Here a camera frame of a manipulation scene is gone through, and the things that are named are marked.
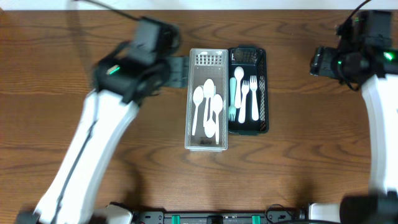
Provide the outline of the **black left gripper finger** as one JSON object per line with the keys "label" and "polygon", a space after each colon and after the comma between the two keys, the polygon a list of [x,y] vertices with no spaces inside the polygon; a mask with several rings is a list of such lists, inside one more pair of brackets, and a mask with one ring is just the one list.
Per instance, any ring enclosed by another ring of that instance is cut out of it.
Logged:
{"label": "black left gripper finger", "polygon": [[165,71],[163,74],[163,86],[171,88],[186,88],[188,86],[188,72],[181,71]]}
{"label": "black left gripper finger", "polygon": [[189,56],[168,57],[171,72],[188,72]]}

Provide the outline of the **white plastic spoon angled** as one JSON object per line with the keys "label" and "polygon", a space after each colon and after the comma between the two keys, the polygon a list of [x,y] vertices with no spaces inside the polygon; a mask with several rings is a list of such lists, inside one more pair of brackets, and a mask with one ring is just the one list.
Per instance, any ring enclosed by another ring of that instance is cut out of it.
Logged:
{"label": "white plastic spoon angled", "polygon": [[203,115],[203,125],[208,121],[209,100],[214,95],[214,82],[212,79],[207,79],[203,86],[203,95],[205,97],[205,110]]}

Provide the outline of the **white plastic spoon upside-down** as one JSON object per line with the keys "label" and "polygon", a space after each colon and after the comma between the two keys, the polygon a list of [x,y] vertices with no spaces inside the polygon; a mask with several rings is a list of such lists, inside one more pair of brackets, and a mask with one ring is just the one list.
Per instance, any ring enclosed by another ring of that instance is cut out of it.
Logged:
{"label": "white plastic spoon upside-down", "polygon": [[208,118],[204,125],[205,135],[207,138],[212,138],[215,135],[216,124],[213,121],[212,115]]}

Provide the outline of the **small white plastic spoon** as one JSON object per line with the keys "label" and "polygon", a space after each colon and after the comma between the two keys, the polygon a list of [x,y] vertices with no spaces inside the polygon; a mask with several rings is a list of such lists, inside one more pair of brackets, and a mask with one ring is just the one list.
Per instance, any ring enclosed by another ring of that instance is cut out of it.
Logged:
{"label": "small white plastic spoon", "polygon": [[234,99],[234,106],[235,108],[241,107],[241,80],[244,76],[244,70],[242,67],[236,67],[234,70],[234,77],[237,81],[236,83],[236,93]]}

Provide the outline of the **pale green plastic fork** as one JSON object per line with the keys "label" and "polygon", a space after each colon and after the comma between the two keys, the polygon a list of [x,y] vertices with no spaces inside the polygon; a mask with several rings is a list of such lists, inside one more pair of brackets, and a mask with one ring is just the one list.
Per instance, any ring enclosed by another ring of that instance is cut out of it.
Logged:
{"label": "pale green plastic fork", "polygon": [[236,84],[237,84],[237,80],[235,79],[235,77],[231,77],[229,80],[229,95],[230,95],[230,98],[229,98],[229,121],[230,122],[235,121],[235,117],[236,117],[236,107],[234,105]]}

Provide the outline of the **white plastic fork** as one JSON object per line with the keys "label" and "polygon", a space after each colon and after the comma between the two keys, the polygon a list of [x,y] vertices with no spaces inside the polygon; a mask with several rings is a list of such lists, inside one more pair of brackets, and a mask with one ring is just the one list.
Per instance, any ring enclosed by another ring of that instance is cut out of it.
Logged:
{"label": "white plastic fork", "polygon": [[259,109],[257,104],[257,78],[255,75],[250,77],[249,87],[252,93],[252,103],[251,103],[251,117],[253,121],[259,119]]}
{"label": "white plastic fork", "polygon": [[249,92],[249,81],[243,81],[241,92],[242,92],[242,100],[241,100],[241,107],[239,110],[238,122],[243,124],[246,119],[246,97]]}

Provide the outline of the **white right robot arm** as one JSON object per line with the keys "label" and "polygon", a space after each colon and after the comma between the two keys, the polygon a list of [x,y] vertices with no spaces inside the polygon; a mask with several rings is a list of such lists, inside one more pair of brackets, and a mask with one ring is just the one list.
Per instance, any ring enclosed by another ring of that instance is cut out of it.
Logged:
{"label": "white right robot arm", "polygon": [[371,139],[371,173],[366,195],[340,203],[313,203],[310,223],[397,223],[397,59],[392,50],[339,53],[317,49],[311,74],[359,85]]}

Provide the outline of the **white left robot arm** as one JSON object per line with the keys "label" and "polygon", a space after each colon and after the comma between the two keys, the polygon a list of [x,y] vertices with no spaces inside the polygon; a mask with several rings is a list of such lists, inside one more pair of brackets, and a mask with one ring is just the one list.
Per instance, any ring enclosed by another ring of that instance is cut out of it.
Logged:
{"label": "white left robot arm", "polygon": [[144,64],[107,56],[93,70],[94,89],[64,160],[34,210],[22,210],[16,223],[89,223],[104,173],[143,99],[163,86],[187,85],[189,57]]}

